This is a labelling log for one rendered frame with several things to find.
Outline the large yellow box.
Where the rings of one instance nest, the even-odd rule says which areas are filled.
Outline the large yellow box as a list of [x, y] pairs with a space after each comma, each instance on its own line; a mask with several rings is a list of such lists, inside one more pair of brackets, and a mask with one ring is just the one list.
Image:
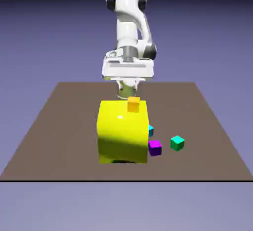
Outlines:
[[97, 118], [99, 163], [127, 161], [147, 163], [149, 118], [146, 101], [138, 112], [128, 111], [126, 100], [103, 100]]

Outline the small teal cube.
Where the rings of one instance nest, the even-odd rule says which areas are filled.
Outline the small teal cube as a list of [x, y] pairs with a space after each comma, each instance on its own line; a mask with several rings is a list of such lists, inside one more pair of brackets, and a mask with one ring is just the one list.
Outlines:
[[185, 139], [180, 136], [174, 136], [170, 139], [170, 148], [179, 151], [184, 147]]

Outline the small orange cube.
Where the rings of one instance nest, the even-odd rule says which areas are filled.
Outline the small orange cube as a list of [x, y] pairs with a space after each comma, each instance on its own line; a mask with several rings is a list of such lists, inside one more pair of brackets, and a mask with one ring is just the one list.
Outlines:
[[127, 100], [127, 111], [132, 113], [139, 112], [140, 97], [129, 96]]

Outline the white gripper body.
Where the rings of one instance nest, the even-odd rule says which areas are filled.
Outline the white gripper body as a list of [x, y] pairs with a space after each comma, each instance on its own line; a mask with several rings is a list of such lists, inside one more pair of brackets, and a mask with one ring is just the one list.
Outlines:
[[125, 62], [122, 57], [104, 57], [102, 76], [106, 79], [153, 78], [154, 61], [134, 57], [132, 62]]

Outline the small purple cube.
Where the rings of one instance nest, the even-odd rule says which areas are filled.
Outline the small purple cube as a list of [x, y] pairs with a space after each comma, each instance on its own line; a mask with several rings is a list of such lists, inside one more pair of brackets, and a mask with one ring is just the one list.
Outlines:
[[162, 144], [159, 140], [150, 140], [148, 142], [148, 150], [151, 156], [159, 156], [162, 154]]

